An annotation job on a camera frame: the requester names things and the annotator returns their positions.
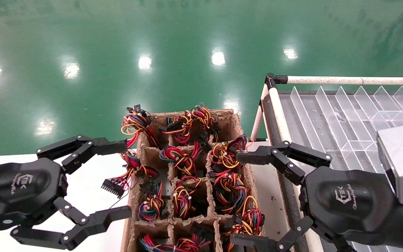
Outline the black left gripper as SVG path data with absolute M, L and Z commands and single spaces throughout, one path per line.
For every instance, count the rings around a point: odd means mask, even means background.
M 126 151 L 126 139 L 78 135 L 41 147 L 36 153 L 40 159 L 33 162 L 0 164 L 0 231 L 20 225 L 10 233 L 18 243 L 72 251 L 89 236 L 106 232 L 112 222 L 130 218 L 132 210 L 127 205 L 85 216 L 63 198 L 68 187 L 65 174 L 74 173 L 95 155 Z M 62 167 L 52 161 L 63 156 L 68 157 Z M 75 224 L 66 233 L 22 226 L 39 225 L 57 210 Z

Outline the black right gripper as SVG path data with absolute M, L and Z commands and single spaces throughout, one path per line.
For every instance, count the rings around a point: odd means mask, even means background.
M 271 164 L 292 184 L 302 186 L 304 211 L 309 216 L 301 218 L 280 241 L 233 233 L 231 243 L 252 247 L 256 252 L 288 252 L 310 229 L 334 244 L 338 252 L 355 252 L 347 241 L 385 241 L 384 226 L 398 200 L 384 174 L 333 170 L 328 168 L 332 157 L 327 153 L 289 141 L 259 146 L 254 151 L 240 150 L 236 161 Z M 306 175 L 294 161 L 317 169 Z

